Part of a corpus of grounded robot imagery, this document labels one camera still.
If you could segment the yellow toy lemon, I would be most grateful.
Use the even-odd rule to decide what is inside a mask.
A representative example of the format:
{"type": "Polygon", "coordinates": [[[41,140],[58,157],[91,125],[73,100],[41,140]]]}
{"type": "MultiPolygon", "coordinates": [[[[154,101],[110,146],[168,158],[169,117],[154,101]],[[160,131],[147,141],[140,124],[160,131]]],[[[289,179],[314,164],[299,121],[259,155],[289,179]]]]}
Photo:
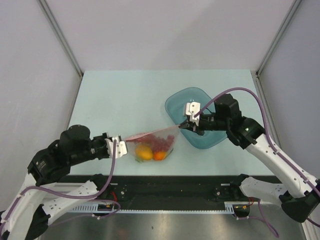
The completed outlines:
{"type": "Polygon", "coordinates": [[[149,161],[153,158],[153,151],[148,146],[138,145],[135,148],[135,156],[140,160],[149,161]]]}

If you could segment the purple toy grapes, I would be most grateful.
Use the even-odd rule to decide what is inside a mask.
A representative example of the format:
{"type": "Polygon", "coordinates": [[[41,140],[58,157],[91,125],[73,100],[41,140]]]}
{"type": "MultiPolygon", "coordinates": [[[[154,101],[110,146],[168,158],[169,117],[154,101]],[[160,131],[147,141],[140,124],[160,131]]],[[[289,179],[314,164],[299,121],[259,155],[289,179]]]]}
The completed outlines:
{"type": "Polygon", "coordinates": [[[140,141],[141,143],[149,146],[153,152],[168,152],[169,150],[171,150],[175,142],[175,138],[176,137],[172,134],[164,137],[154,134],[148,134],[146,136],[143,136],[140,141]]]}

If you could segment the clear pink zip top bag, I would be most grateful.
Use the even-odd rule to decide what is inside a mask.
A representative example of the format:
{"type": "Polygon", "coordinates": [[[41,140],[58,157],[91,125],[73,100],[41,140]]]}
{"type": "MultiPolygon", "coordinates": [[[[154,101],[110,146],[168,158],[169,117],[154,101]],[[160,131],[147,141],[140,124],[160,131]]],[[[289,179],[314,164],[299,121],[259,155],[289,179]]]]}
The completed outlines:
{"type": "Polygon", "coordinates": [[[128,153],[137,162],[161,162],[173,151],[179,133],[179,125],[174,125],[132,135],[124,141],[127,145],[128,153]]]}

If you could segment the green orange toy mango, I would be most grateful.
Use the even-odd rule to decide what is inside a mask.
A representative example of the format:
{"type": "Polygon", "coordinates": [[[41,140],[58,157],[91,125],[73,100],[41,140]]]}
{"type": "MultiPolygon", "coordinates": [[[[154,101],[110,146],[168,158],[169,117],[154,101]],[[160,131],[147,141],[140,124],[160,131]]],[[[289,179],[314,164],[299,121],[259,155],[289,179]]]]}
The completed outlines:
{"type": "Polygon", "coordinates": [[[159,162],[159,161],[163,161],[165,158],[167,157],[167,153],[164,152],[164,151],[158,151],[158,152],[155,152],[153,153],[153,157],[151,160],[141,160],[139,158],[135,158],[137,161],[139,162],[149,162],[149,161],[156,161],[156,162],[159,162]]]}

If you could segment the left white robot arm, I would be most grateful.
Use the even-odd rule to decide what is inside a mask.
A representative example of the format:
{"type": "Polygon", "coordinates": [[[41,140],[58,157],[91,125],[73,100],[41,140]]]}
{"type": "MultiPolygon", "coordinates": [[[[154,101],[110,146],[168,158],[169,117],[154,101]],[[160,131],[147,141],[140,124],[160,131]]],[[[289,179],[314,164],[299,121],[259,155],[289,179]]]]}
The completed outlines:
{"type": "Polygon", "coordinates": [[[110,196],[112,176],[93,176],[69,194],[53,190],[55,183],[70,173],[71,167],[94,159],[112,159],[115,165],[118,140],[107,133],[90,138],[90,130],[74,125],[60,138],[38,151],[27,167],[24,182],[10,207],[0,216],[2,240],[33,240],[67,210],[110,196]]]}

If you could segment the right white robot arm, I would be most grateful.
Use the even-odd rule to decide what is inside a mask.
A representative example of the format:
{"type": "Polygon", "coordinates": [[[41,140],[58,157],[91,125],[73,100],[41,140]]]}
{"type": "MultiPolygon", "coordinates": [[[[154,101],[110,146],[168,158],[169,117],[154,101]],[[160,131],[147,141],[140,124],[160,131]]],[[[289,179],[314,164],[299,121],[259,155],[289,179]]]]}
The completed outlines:
{"type": "Polygon", "coordinates": [[[214,101],[214,107],[214,112],[203,114],[200,103],[186,103],[183,110],[186,120],[179,128],[199,136],[207,131],[224,131],[230,142],[255,156],[280,181],[270,183],[241,174],[230,184],[231,196],[237,201],[245,197],[260,199],[281,207],[298,223],[307,221],[320,203],[319,179],[285,154],[256,120],[243,116],[231,94],[221,95],[214,101]]]}

